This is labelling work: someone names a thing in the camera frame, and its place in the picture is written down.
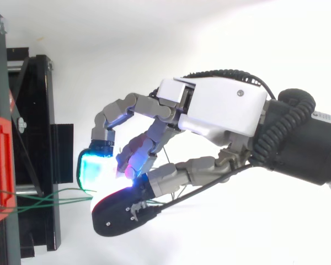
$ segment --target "white background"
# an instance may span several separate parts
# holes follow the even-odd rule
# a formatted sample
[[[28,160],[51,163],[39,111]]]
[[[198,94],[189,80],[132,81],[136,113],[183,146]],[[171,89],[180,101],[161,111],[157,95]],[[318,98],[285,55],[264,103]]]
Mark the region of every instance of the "white background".
[[[55,120],[75,125],[74,166],[103,106],[189,72],[245,70],[276,95],[309,91],[331,114],[331,0],[0,0],[0,13],[8,47],[55,63]],[[120,126],[117,145],[150,122],[137,116]],[[218,148],[182,134],[167,151],[178,162]],[[163,153],[157,163],[166,163]],[[114,238],[93,231],[89,203],[63,205],[61,234],[56,252],[39,247],[22,263],[331,265],[331,191],[251,169]]]

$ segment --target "robotic hand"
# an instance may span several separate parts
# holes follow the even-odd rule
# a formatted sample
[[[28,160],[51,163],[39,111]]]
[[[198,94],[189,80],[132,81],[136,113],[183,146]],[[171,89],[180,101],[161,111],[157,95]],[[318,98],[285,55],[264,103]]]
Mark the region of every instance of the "robotic hand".
[[[102,236],[126,233],[250,167],[331,187],[331,115],[314,109],[315,101],[307,92],[288,89],[276,100],[262,80],[238,70],[164,79],[148,97],[131,93],[107,105],[95,117],[89,149],[79,156],[77,180],[83,189],[85,179],[94,178],[85,171],[84,158],[113,155],[115,126],[134,113],[154,118],[154,123],[116,156],[118,175],[132,180],[132,186],[120,186],[96,204],[95,231]],[[185,130],[227,147],[218,158],[201,157],[151,170],[157,153]],[[190,184],[201,187],[162,206],[148,203]]]

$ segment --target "screw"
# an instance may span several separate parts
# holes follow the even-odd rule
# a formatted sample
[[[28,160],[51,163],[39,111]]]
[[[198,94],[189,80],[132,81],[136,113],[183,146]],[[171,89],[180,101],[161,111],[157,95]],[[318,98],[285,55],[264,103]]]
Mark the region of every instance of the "screw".
[[[242,97],[244,95],[244,91],[238,90],[237,95],[240,96],[240,97]]]
[[[53,61],[49,61],[49,62],[48,62],[48,70],[49,70],[49,71],[53,71],[53,70],[54,70],[54,64],[53,64]]]
[[[7,27],[5,27],[6,19],[0,18],[0,34],[4,35],[7,33]]]
[[[18,126],[18,131],[22,134],[24,132],[24,129],[27,128],[27,123],[25,123],[23,118],[20,117],[17,120],[17,126]]]

